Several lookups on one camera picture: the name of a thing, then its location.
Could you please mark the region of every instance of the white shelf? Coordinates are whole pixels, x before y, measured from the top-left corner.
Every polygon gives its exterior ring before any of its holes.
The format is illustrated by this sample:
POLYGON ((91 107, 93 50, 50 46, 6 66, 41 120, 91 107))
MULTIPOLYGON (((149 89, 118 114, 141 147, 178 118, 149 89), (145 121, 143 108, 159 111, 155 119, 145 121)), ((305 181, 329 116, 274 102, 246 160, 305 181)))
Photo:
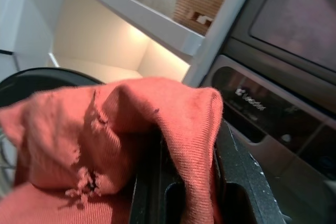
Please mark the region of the white shelf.
POLYGON ((67 68, 85 73, 104 83, 142 78, 141 74, 134 70, 117 68, 74 58, 55 57, 55 59, 57 60, 57 64, 55 64, 54 60, 51 60, 49 66, 54 65, 54 67, 67 68))
POLYGON ((204 40, 204 36, 135 0, 99 1, 122 19, 186 61, 196 54, 204 40))

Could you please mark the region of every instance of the wooden crate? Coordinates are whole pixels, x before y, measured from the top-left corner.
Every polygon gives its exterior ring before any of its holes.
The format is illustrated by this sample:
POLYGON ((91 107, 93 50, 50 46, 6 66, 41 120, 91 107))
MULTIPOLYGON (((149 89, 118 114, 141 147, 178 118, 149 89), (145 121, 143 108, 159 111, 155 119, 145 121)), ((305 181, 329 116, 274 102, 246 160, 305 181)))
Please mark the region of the wooden crate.
POLYGON ((177 0, 173 20, 205 35, 224 0, 177 0))

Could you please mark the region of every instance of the red towel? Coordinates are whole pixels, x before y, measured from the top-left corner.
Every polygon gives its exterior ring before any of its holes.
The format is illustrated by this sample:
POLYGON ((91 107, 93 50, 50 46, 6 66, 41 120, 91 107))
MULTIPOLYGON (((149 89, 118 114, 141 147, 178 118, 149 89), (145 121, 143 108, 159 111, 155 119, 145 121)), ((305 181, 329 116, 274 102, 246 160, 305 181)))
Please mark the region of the red towel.
POLYGON ((157 127, 185 182, 182 223, 214 223, 222 104, 212 88, 144 78, 38 92, 1 109, 18 165, 17 187, 0 202, 0 223, 128 223, 127 185, 158 140, 157 127))

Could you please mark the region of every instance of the brand logo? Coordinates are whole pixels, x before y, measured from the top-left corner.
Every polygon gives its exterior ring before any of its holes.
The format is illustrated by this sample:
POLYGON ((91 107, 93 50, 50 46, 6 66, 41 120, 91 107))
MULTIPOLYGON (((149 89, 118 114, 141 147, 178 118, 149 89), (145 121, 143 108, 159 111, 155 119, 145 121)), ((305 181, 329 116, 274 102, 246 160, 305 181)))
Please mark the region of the brand logo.
POLYGON ((248 93, 246 93, 245 89, 238 88, 236 89, 235 93, 237 96, 241 97, 243 100, 247 101, 249 104, 256 107, 260 111, 263 111, 266 108, 260 102, 257 102, 256 100, 252 99, 252 97, 250 97, 248 93))

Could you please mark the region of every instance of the stainless steel appliance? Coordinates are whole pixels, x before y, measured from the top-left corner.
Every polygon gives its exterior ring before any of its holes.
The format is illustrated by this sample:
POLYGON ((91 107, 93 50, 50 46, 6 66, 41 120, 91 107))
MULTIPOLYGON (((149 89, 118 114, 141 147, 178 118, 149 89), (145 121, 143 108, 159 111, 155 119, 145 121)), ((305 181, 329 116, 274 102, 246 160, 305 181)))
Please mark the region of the stainless steel appliance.
POLYGON ((323 223, 323 182, 336 178, 333 118, 234 60, 219 55, 202 86, 217 88, 224 119, 260 163, 293 223, 323 223))
POLYGON ((246 0, 202 86, 293 223, 323 223, 336 179, 336 0, 246 0))

